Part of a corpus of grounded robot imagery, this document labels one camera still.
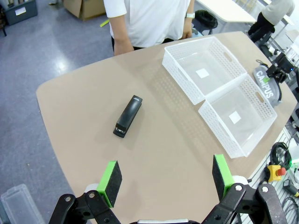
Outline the person left hand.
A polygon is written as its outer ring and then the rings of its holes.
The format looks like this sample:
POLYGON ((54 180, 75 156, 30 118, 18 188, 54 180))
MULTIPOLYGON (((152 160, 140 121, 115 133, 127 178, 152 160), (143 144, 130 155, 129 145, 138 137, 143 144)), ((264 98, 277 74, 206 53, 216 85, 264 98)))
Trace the person left hand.
POLYGON ((192 18, 185 18, 182 39, 192 37, 192 18))

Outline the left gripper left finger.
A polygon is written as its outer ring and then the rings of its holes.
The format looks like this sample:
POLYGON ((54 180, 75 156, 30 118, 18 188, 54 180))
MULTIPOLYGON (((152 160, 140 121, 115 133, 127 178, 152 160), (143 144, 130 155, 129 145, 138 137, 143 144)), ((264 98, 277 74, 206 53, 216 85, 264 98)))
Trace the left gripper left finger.
POLYGON ((95 220, 98 224, 119 224, 113 213, 122 182, 118 161, 110 161, 96 189, 80 197, 61 195, 50 218, 50 224, 86 224, 95 220))

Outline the person right hand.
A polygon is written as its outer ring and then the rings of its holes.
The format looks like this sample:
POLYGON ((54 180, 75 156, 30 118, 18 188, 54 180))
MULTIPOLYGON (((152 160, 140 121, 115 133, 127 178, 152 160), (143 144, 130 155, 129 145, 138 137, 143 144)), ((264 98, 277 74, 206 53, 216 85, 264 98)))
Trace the person right hand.
POLYGON ((134 51, 130 40, 127 39, 115 39, 114 40, 114 55, 118 56, 128 52, 134 51))

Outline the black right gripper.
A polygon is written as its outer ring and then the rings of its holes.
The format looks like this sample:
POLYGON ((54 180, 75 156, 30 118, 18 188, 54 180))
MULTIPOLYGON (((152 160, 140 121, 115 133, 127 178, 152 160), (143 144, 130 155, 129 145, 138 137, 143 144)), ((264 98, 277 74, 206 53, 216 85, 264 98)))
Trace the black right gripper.
POLYGON ((266 71, 267 76, 274 78, 279 83, 283 83, 287 78, 287 74, 294 70, 293 64, 285 55, 277 56, 272 65, 266 71))

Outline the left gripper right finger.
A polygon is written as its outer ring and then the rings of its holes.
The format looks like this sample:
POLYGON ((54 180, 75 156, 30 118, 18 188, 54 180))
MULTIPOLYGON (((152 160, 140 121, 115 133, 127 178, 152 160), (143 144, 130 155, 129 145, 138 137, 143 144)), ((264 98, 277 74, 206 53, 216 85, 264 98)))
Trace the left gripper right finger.
POLYGON ((239 214, 248 214, 254 224, 287 223, 272 185, 262 184, 254 189, 235 182, 222 154, 213 157, 212 175, 220 202, 204 219, 204 224, 231 224, 239 214))

